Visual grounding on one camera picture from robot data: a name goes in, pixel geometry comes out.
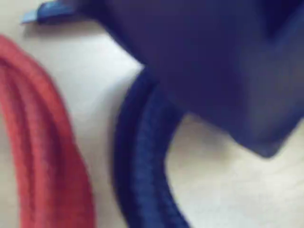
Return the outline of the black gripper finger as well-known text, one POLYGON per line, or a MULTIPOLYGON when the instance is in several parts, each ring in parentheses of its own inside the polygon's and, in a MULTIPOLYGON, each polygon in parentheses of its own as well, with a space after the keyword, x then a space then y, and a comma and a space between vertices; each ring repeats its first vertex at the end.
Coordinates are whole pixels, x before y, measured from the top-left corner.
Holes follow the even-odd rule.
POLYGON ((304 116, 301 0, 82 0, 168 96, 264 157, 304 116))
POLYGON ((57 24, 65 21, 80 19, 81 14, 72 7, 58 0, 41 3, 36 9, 26 12, 21 17, 21 24, 57 24))

